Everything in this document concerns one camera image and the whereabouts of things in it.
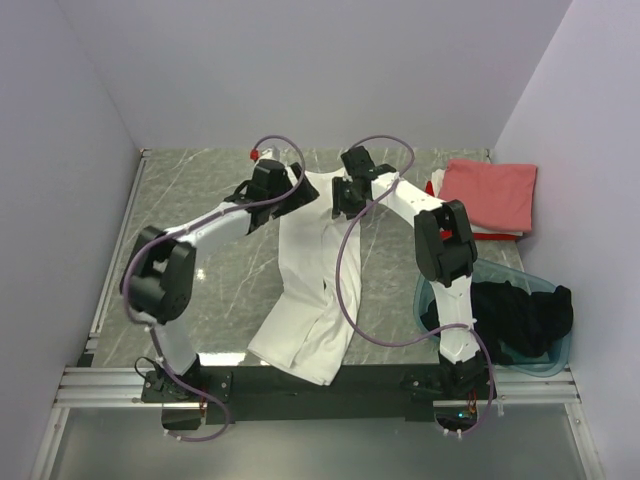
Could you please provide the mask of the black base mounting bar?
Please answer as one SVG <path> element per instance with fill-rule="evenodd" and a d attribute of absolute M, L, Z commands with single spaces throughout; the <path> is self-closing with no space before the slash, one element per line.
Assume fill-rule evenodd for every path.
<path fill-rule="evenodd" d="M 431 422 L 440 401 L 466 402 L 489 398 L 488 373 L 459 380 L 437 364 L 346 365 L 328 386 L 319 386 L 270 366 L 202 366 L 189 384 L 217 398 L 218 407 L 160 371 L 145 374 L 144 404 L 176 404 L 164 409 L 163 426 L 197 428 L 225 423 L 277 420 L 402 418 Z"/>

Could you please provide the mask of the folded pink t-shirt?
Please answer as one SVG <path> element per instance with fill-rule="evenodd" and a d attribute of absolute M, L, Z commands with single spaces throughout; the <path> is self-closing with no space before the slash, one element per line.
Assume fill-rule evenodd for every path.
<path fill-rule="evenodd" d="M 456 158 L 448 162 L 436 196 L 459 200 L 470 222 L 501 233 L 530 233 L 537 167 Z"/>

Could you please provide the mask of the teal plastic basket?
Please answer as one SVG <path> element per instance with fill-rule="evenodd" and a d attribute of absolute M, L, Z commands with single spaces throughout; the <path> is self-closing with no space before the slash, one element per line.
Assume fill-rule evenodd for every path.
<path fill-rule="evenodd" d="M 482 259 L 475 262 L 472 284 L 474 282 L 503 283 L 506 281 L 516 287 L 524 289 L 527 293 L 534 291 L 552 292 L 558 287 L 539 277 L 494 262 Z M 549 354 L 538 359 L 528 360 L 524 363 L 502 366 L 535 377 L 551 377 L 558 374 L 566 366 L 570 344 L 571 331 L 562 340 L 556 342 Z"/>

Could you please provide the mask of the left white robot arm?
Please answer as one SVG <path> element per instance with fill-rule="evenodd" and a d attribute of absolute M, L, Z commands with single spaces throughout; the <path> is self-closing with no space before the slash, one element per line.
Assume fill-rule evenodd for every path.
<path fill-rule="evenodd" d="M 199 355 L 181 319 L 202 261 L 318 197 L 300 163 L 260 159 L 252 177 L 211 212 L 177 227 L 148 226 L 140 232 L 120 291 L 130 320 L 150 332 L 156 370 L 166 376 L 164 389 L 173 399 L 189 401 L 205 385 Z"/>

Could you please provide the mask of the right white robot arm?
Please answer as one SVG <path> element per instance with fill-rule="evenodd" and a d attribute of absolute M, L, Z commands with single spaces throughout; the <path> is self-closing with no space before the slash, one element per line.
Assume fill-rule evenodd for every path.
<path fill-rule="evenodd" d="M 341 160 L 346 175 L 332 180 L 332 214 L 343 215 L 349 221 L 335 270 L 336 294 L 343 316 L 362 338 L 389 348 L 417 344 L 437 335 L 439 373 L 435 388 L 452 399 L 464 397 L 484 378 L 485 368 L 490 365 L 472 313 L 471 284 L 478 253 L 464 205 L 426 193 L 388 164 L 376 165 L 362 145 L 347 150 Z M 342 295 L 344 250 L 362 217 L 378 205 L 413 228 L 416 264 L 431 285 L 437 308 L 438 326 L 402 343 L 383 342 L 361 331 L 347 312 Z"/>

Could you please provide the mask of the black t-shirt in basket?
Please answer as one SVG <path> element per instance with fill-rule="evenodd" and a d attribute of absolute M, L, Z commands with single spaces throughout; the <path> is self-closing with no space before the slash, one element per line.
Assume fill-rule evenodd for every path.
<path fill-rule="evenodd" d="M 475 330 L 495 364 L 541 358 L 573 326 L 572 292 L 564 286 L 527 293 L 508 281 L 474 282 L 471 303 Z"/>

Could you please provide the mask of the white printed t-shirt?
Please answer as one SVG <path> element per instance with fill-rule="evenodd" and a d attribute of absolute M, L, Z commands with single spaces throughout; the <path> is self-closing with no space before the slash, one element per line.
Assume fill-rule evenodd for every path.
<path fill-rule="evenodd" d="M 361 302 L 360 228 L 341 248 L 350 222 L 331 217 L 332 179 L 343 173 L 309 172 L 319 197 L 280 219 L 283 293 L 248 345 L 269 365 L 320 386 L 334 380 L 354 334 L 336 289 L 352 320 Z"/>

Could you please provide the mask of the folded red t-shirt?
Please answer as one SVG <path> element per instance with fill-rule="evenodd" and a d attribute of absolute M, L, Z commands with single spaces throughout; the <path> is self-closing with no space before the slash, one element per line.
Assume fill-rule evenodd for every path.
<path fill-rule="evenodd" d="M 435 196 L 434 185 L 432 181 L 429 180 L 426 183 L 425 192 L 431 196 Z M 522 233 L 514 234 L 514 233 L 494 232 L 494 231 L 488 231 L 488 230 L 482 229 L 474 225 L 472 225 L 471 228 L 472 228 L 474 240 L 516 241 L 522 237 Z M 440 236 L 442 237 L 443 240 L 445 240 L 452 237 L 452 232 L 448 230 L 440 229 Z"/>

